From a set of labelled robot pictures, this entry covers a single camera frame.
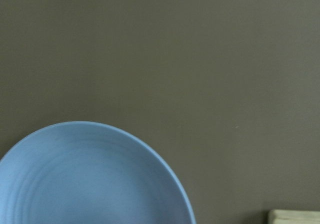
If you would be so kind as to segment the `blue plate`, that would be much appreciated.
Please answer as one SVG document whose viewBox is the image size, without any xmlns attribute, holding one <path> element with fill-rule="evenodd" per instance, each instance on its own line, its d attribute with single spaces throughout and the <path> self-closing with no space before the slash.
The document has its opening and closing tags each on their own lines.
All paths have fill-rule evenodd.
<svg viewBox="0 0 320 224">
<path fill-rule="evenodd" d="M 0 162 L 1 223 L 195 223 L 179 179 L 113 126 L 73 121 L 33 132 Z"/>
</svg>

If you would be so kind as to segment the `wooden cutting board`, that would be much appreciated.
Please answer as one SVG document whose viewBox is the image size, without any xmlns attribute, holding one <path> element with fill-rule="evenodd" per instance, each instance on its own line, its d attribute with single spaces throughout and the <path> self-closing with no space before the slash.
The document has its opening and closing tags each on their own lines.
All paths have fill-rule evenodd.
<svg viewBox="0 0 320 224">
<path fill-rule="evenodd" d="M 274 223 L 319 223 L 319 211 L 274 209 L 268 213 L 269 224 Z"/>
</svg>

